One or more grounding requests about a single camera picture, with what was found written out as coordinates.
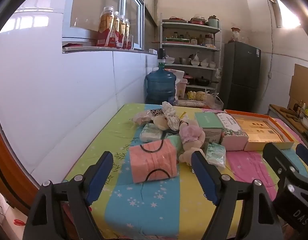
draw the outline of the refrigerator door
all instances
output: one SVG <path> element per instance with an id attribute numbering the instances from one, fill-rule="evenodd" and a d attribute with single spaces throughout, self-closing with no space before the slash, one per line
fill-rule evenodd
<path id="1" fill-rule="evenodd" d="M 259 84 L 261 51 L 242 42 L 235 42 L 232 83 L 257 88 Z"/>
<path id="2" fill-rule="evenodd" d="M 226 109 L 242 112 L 252 112 L 255 98 L 255 88 L 232 84 Z"/>

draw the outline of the floor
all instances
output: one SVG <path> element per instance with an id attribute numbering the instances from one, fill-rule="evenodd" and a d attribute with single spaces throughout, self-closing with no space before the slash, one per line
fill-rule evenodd
<path id="1" fill-rule="evenodd" d="M 1 213 L 0 215 L 0 224 L 2 228 L 9 236 L 10 240 L 21 240 L 24 234 L 24 226 L 14 225 L 14 220 L 18 219 L 26 223 L 27 216 L 21 213 L 18 209 L 10 207 L 4 197 L 0 194 L 0 206 Z"/>

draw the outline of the black refrigerator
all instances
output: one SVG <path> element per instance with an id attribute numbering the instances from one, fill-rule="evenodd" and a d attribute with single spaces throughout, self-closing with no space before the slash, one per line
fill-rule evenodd
<path id="1" fill-rule="evenodd" d="M 242 42 L 224 46 L 219 97 L 224 109 L 251 112 L 259 84 L 261 50 Z"/>

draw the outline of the mint green box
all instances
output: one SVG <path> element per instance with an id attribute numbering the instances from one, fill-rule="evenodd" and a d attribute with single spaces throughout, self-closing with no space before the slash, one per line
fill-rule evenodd
<path id="1" fill-rule="evenodd" d="M 203 128 L 205 141 L 220 143 L 223 125 L 216 114 L 211 112 L 195 113 L 195 119 L 198 125 Z"/>

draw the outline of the water dispenser bottle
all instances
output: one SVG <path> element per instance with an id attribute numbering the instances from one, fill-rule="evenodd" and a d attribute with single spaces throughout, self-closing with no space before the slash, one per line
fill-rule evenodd
<path id="1" fill-rule="evenodd" d="M 165 70 L 165 51 L 158 51 L 158 70 L 146 75 L 147 97 L 145 103 L 161 105 L 164 101 L 174 105 L 176 76 Z"/>

